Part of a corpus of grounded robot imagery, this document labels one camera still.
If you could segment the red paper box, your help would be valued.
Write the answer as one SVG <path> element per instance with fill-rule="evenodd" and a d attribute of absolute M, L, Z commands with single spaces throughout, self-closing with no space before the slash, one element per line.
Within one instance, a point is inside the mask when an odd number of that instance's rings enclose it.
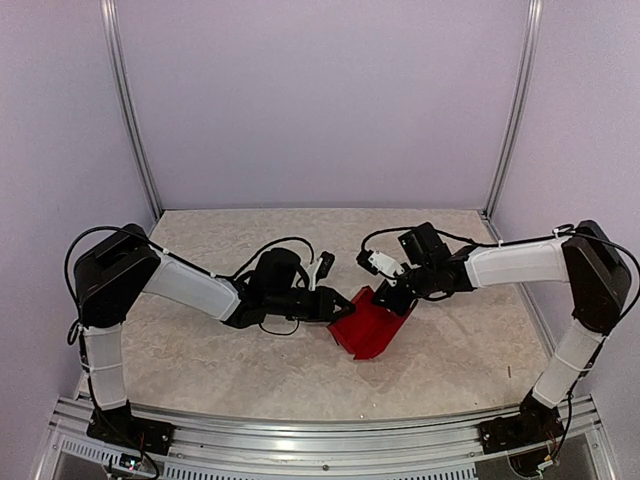
<path fill-rule="evenodd" d="M 352 298 L 355 312 L 329 325 L 338 345 L 356 361 L 371 360 L 385 351 L 415 309 L 414 301 L 404 315 L 373 303 L 374 291 L 365 286 Z"/>

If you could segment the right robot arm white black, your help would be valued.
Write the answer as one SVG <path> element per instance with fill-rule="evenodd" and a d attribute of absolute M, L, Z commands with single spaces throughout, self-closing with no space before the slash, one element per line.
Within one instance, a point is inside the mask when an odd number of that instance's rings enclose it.
<path fill-rule="evenodd" d="M 639 293 L 631 288 L 639 272 L 637 259 L 592 220 L 511 242 L 485 244 L 465 238 L 457 252 L 445 242 L 450 233 L 429 222 L 396 231 L 406 263 L 367 248 L 361 249 L 357 262 L 384 279 L 374 294 L 374 305 L 397 315 L 406 314 L 417 300 L 437 302 L 498 285 L 569 285 L 573 321 L 527 395 L 534 405 L 511 423 L 518 442 L 535 442 L 550 427 L 546 409 L 556 407 L 569 394 L 604 341 L 638 302 Z"/>

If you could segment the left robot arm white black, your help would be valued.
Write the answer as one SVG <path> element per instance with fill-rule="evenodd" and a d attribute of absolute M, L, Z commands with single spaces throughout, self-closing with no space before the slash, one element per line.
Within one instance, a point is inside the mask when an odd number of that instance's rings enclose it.
<path fill-rule="evenodd" d="M 282 237 L 261 246 L 231 274 L 199 266 L 154 242 L 137 224 L 104 225 L 78 235 L 63 264 L 75 305 L 70 342 L 80 343 L 82 366 L 102 430 L 121 445 L 140 434 L 125 410 L 123 324 L 143 296 L 198 311 L 233 329 L 261 326 L 269 316 L 294 323 L 334 324 L 354 304 L 323 285 L 334 257 L 312 252 L 308 261 L 285 248 Z"/>

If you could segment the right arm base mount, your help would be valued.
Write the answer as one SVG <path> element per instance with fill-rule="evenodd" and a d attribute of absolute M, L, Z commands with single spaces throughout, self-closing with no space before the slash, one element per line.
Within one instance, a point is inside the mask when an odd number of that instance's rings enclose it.
<path fill-rule="evenodd" d="M 478 433 L 484 454 L 526 447 L 564 434 L 562 422 L 552 417 L 541 420 L 531 414 L 496 417 L 481 422 Z"/>

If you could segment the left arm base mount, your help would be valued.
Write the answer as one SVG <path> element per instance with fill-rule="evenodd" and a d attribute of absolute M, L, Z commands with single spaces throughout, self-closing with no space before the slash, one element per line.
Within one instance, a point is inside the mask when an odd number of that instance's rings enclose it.
<path fill-rule="evenodd" d="M 168 422 L 133 417 L 123 425 L 109 426 L 93 417 L 87 428 L 90 438 L 144 453 L 167 455 L 175 426 Z"/>

